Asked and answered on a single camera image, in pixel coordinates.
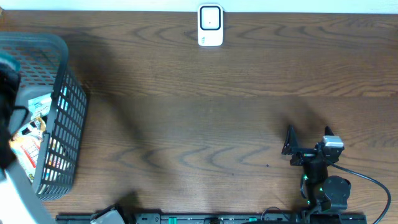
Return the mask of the pale green small packet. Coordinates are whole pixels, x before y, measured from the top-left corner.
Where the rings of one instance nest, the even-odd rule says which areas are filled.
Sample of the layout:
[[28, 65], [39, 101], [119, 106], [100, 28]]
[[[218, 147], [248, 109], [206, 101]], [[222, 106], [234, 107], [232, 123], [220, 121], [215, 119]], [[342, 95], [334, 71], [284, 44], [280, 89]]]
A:
[[50, 112], [52, 97], [50, 93], [30, 99], [28, 109], [31, 113], [31, 119], [42, 118]]

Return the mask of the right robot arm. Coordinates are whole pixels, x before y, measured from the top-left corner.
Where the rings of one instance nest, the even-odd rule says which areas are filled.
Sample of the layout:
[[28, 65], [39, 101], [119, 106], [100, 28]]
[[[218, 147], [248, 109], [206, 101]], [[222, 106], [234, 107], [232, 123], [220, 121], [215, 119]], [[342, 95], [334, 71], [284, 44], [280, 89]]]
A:
[[328, 126], [313, 148], [299, 146], [293, 126], [287, 128], [281, 154], [291, 156], [290, 165], [303, 168], [300, 192], [308, 202], [308, 208], [301, 212], [303, 223], [325, 222], [326, 216], [338, 219], [348, 208], [351, 182], [328, 174], [328, 167], [339, 161], [344, 149], [341, 138]]

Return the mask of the yellow wet wipes pack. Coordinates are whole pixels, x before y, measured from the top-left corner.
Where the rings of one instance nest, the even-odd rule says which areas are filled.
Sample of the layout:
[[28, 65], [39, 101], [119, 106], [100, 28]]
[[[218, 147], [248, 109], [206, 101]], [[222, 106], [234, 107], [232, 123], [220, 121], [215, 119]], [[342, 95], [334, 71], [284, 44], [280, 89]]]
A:
[[40, 145], [43, 141], [43, 132], [45, 130], [45, 121], [40, 117], [36, 117], [23, 125], [9, 141], [13, 153], [31, 183], [34, 181]]

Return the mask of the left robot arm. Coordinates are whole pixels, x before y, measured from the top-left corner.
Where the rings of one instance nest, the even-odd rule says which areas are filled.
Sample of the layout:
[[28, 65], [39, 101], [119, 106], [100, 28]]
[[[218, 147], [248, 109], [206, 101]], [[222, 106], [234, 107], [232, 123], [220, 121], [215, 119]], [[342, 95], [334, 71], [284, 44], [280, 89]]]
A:
[[42, 202], [33, 193], [30, 182], [9, 140], [9, 123], [16, 109], [21, 81], [19, 64], [8, 54], [1, 54], [1, 223], [55, 223]]

